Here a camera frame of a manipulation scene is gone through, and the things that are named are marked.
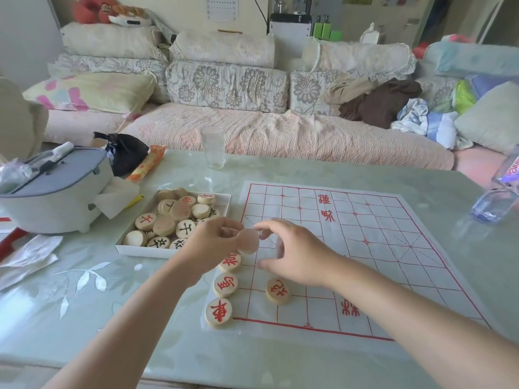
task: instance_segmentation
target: xiangqi board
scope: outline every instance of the xiangqi board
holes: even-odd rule
[[[247,182],[240,204],[246,228],[270,218],[301,225],[344,259],[360,261],[402,286],[502,332],[401,196]],[[287,303],[277,305],[269,300],[266,286],[274,276],[257,268],[257,263],[276,257],[276,241],[273,235],[260,241],[255,254],[241,257],[241,266],[233,272],[239,289],[229,297],[233,319],[220,330],[316,347],[405,356],[371,318],[332,291],[289,282]],[[215,297],[210,290],[206,305]]]

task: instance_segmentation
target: beige blanket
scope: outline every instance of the beige blanket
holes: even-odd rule
[[[228,153],[451,170],[454,155],[427,138],[333,116],[279,115],[165,104],[122,132],[147,145],[200,151],[199,129],[222,126]]]

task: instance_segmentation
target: glass table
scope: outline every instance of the glass table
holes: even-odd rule
[[[228,156],[209,169],[204,154],[168,150],[144,180],[142,202],[90,232],[65,235],[60,260],[0,293],[0,362],[60,367],[71,360],[164,261],[119,255],[114,248],[158,187],[232,194],[230,216],[245,180],[395,193],[404,196],[496,316],[519,341],[519,260],[512,213],[489,228],[468,217],[480,187],[457,172],[253,156]],[[221,387],[437,387],[412,360],[304,347],[203,331],[200,315],[212,274],[185,292],[144,376]]]

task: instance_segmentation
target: right hand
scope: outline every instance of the right hand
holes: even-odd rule
[[[282,258],[262,259],[259,268],[300,284],[327,285],[327,273],[333,270],[333,262],[341,257],[308,229],[281,219],[257,223],[254,229],[261,231],[261,240],[275,233],[284,247],[284,251],[280,250],[278,239],[278,253],[281,252]]]

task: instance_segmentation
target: brown cloth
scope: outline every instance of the brown cloth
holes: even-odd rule
[[[342,104],[339,108],[341,117],[350,121],[363,121],[366,124],[389,130],[391,123],[397,120],[398,112],[411,98],[418,98],[422,93],[418,82],[407,79],[391,79],[369,94]]]

